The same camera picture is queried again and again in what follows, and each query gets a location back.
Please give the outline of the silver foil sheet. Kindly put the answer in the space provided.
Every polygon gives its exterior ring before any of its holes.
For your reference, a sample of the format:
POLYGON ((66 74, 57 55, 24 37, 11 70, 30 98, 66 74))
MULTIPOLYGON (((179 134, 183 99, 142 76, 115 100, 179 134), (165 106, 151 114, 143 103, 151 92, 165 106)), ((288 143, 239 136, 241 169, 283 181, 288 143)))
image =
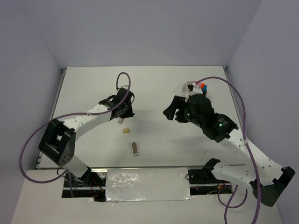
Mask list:
POLYGON ((110 169, 108 202, 183 201, 192 198, 187 168, 110 169))

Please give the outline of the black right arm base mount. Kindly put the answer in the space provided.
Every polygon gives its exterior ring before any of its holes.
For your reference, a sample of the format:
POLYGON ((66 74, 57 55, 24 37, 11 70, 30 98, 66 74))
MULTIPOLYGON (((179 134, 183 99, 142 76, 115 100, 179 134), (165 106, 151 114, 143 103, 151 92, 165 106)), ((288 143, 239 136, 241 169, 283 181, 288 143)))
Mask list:
POLYGON ((216 179, 211 173, 212 169, 220 160, 210 159, 202 168, 188 169, 185 179, 190 185, 190 194, 197 195, 216 195, 221 191, 221 194, 231 194, 231 183, 225 180, 216 179))

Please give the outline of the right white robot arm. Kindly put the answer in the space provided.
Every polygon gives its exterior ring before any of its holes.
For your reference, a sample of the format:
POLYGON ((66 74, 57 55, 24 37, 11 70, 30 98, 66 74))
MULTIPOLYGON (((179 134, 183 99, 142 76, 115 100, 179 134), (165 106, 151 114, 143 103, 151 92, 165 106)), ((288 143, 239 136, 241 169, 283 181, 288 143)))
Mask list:
POLYGON ((251 190, 255 198, 258 198, 257 189, 260 188, 261 203, 272 207, 295 175, 291 167, 282 167, 245 139, 238 125, 228 116, 216 113, 211 101, 203 94, 188 98, 174 96, 163 114, 168 120, 190 122, 201 128, 206 137, 241 159, 240 166, 230 166, 220 158, 211 158, 200 174, 207 182, 231 182, 251 190))

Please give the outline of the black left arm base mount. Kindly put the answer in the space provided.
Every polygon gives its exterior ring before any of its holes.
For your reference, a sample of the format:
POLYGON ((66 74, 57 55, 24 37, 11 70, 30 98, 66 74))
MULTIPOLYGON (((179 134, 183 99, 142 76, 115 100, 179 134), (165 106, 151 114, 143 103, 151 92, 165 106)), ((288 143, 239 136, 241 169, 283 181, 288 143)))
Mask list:
POLYGON ((86 175, 78 178, 67 172, 63 175, 62 198, 91 198, 96 202, 106 202, 107 171, 95 172, 89 169, 86 175))

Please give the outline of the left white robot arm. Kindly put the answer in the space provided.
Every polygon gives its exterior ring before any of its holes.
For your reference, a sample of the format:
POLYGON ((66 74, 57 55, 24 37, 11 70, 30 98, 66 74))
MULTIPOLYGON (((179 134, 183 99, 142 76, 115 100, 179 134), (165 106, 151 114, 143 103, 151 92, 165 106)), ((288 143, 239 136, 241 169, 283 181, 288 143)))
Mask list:
POLYGON ((46 127, 39 150, 56 165, 70 171, 79 185, 88 185, 99 176, 75 155, 76 141, 101 124, 133 117, 134 99, 133 92, 121 87, 117 94, 100 101, 83 115, 64 121, 53 119, 46 127))

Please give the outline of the small tan eraser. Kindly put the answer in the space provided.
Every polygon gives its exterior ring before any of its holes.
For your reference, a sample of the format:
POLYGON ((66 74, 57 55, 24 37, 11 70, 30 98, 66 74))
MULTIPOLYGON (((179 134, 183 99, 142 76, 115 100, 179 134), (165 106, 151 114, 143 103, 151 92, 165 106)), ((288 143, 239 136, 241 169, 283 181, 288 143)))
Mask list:
POLYGON ((125 128, 125 129, 123 129, 123 132, 124 133, 130 133, 130 129, 129 128, 125 128))

